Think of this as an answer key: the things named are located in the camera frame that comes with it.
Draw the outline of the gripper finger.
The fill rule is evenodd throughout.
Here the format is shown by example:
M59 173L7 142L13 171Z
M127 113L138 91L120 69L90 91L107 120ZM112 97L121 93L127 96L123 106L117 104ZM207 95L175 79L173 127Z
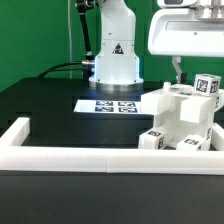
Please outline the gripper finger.
M182 58L180 56L173 56L172 57L172 64L173 64L173 67L174 67L174 69L177 73L176 81L179 84L185 84L186 80L187 80L187 73L183 72L182 69L181 69L181 60L182 60Z

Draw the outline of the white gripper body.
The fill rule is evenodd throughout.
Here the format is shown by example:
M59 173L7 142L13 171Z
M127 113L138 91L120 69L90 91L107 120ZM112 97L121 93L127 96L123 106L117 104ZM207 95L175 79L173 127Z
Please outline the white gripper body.
M152 55L224 57L224 21L197 20L189 8L161 9L151 21Z

